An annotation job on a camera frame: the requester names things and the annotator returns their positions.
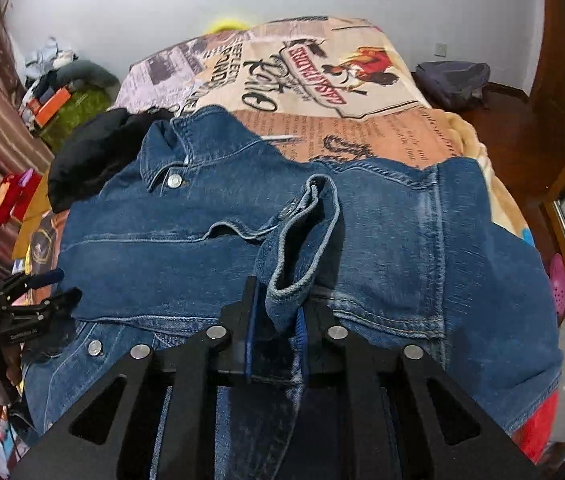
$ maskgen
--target red stuffed toy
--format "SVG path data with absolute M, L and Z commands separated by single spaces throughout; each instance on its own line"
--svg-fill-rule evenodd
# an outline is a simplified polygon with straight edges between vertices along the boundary
M 33 168 L 21 174 L 8 174 L 0 182 L 0 226 L 13 216 L 22 221 L 42 177 Z

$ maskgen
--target triangular cutout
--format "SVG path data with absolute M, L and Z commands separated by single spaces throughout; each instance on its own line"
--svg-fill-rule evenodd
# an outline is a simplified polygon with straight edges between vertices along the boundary
M 455 446 L 479 436 L 480 424 L 465 411 L 442 384 L 435 379 L 429 379 L 427 389 L 432 397 L 438 423 L 448 446 Z
M 118 404 L 127 385 L 125 377 L 117 377 L 105 390 L 74 420 L 69 433 L 102 446 L 107 440 L 114 423 Z

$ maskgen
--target person's hand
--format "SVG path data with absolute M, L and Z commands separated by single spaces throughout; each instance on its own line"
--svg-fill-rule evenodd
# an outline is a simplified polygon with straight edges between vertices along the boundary
M 14 385 L 18 386 L 22 381 L 22 371 L 20 369 L 20 345 L 3 348 L 6 361 L 6 378 Z

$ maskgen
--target red cartoon figure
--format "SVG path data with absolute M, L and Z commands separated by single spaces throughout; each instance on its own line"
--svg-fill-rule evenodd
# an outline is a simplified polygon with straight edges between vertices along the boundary
M 367 92 L 356 90 L 365 83 L 376 83 L 378 85 L 393 85 L 399 77 L 391 72 L 385 72 L 391 67 L 391 59 L 384 48 L 377 46 L 360 46 L 353 56 L 339 65 L 323 65 L 323 73 L 330 75 L 345 74 L 345 79 L 340 82 L 345 85 L 350 77 L 356 81 L 346 86 L 348 92 L 367 94 Z

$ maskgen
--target silver rivet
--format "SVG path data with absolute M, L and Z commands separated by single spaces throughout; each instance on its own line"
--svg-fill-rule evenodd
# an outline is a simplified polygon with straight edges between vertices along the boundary
M 147 345 L 136 345 L 131 349 L 130 354 L 134 359 L 144 359 L 149 355 L 149 352 L 151 352 L 151 348 Z
M 207 337 L 209 339 L 220 339 L 224 337 L 227 333 L 227 329 L 221 325 L 210 326 L 207 329 Z
M 403 352 L 405 353 L 406 358 L 413 359 L 414 361 L 418 361 L 423 355 L 425 355 L 423 349 L 416 345 L 405 346 Z
M 98 339 L 94 339 L 87 348 L 87 352 L 91 357 L 96 357 L 102 353 L 102 343 Z
M 344 326 L 330 326 L 327 329 L 327 335 L 332 339 L 344 339 L 349 335 Z
M 167 178 L 166 184 L 171 189 L 176 189 L 177 187 L 180 187 L 180 185 L 182 184 L 182 177 L 178 173 L 171 174 Z

